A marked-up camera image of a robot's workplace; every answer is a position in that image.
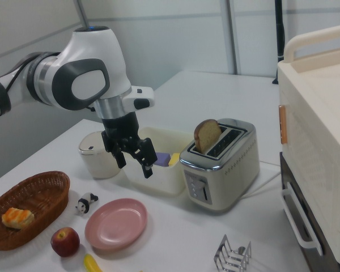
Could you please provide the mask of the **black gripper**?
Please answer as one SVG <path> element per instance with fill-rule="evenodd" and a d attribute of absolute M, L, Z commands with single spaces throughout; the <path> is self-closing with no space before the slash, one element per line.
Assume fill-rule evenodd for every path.
<path fill-rule="evenodd" d="M 156 152 L 150 138 L 140 139 L 139 124 L 135 112 L 114 119 L 102 119 L 104 131 L 101 132 L 104 148 L 114 157 L 119 169 L 126 165 L 119 140 L 129 139 L 129 154 L 142 167 L 147 179 L 152 176 L 152 166 L 156 162 Z"/>

